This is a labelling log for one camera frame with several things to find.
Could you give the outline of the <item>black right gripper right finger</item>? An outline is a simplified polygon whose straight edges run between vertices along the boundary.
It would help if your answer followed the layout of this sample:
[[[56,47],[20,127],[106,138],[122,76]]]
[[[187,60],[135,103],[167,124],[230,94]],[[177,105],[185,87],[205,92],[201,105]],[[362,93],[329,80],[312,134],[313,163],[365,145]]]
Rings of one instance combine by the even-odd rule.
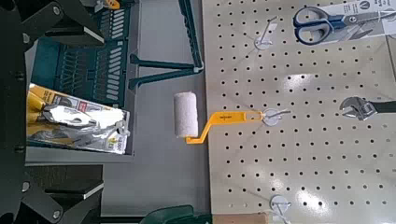
[[[105,39],[80,0],[21,0],[22,27],[30,37],[69,46],[103,46]]]

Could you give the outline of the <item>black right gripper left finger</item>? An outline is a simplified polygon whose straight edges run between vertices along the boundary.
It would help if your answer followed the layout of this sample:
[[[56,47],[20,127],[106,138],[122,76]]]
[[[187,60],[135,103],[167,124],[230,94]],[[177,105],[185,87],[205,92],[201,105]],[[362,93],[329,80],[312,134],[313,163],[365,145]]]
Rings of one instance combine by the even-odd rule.
[[[81,224],[95,208],[103,187],[103,180],[86,180],[42,189],[25,180],[18,224]]]

